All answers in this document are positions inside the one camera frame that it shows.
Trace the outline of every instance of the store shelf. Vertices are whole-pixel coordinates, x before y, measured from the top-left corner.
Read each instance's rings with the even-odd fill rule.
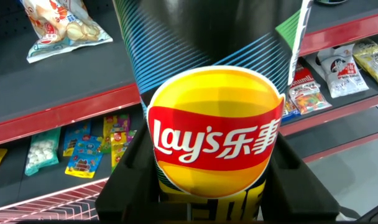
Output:
[[[312,5],[300,55],[378,34],[378,0]]]
[[[370,108],[285,137],[305,162],[378,139],[378,108]]]
[[[25,57],[36,36],[24,12],[0,12],[0,35],[5,35],[0,38],[0,144],[140,102],[112,0],[85,3],[114,42],[33,64]],[[16,27],[10,26],[18,20]],[[336,7],[315,4],[307,32],[302,55],[376,34],[378,0],[351,0]],[[377,95],[370,92],[348,102]]]
[[[114,42],[33,64],[26,56],[37,36],[24,11],[0,19],[19,29],[0,25],[0,143],[139,103],[112,0],[86,4]]]
[[[115,111],[111,114],[129,113],[131,129],[139,129],[143,121],[141,107],[139,105]],[[91,120],[91,134],[102,136],[103,116]],[[78,185],[101,180],[110,176],[111,155],[105,154],[99,164],[94,178],[84,179],[65,174],[65,169],[70,160],[63,157],[63,137],[65,128],[62,129],[58,148],[59,163],[44,167],[38,173],[28,177],[24,174],[27,153],[30,146],[30,138],[23,138],[9,142],[0,147],[8,150],[0,165],[0,207],[12,203],[22,202],[43,195],[52,194],[61,190],[76,187]]]

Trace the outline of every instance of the black holder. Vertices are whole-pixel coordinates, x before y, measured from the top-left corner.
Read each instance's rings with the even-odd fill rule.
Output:
[[[267,169],[265,221],[335,221],[339,204],[279,134]],[[159,203],[152,140],[146,123],[95,201],[101,221],[192,221],[189,203]]]

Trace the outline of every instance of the red shelf edge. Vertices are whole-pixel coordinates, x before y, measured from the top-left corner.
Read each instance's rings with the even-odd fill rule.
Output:
[[[378,14],[305,34],[300,56],[376,34],[378,34]]]
[[[366,110],[378,105],[378,95],[373,96],[370,98],[366,98],[364,100],[351,103],[350,105],[342,106],[336,109],[332,109],[320,114],[316,114],[309,118],[301,119],[299,121],[283,125],[280,127],[280,132],[284,136],[288,136],[289,134],[294,134],[299,131],[306,130],[308,128],[312,128],[319,124],[327,123],[334,119],[342,118],[362,110]]]
[[[136,84],[0,123],[0,144],[140,103]]]

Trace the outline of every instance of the store floor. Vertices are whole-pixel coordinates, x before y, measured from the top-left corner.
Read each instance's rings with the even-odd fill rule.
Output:
[[[378,205],[378,139],[308,165],[341,206],[364,215]]]

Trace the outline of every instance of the lay's chip canister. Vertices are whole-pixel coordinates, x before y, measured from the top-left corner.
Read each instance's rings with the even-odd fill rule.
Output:
[[[311,0],[114,0],[160,200],[252,220]]]

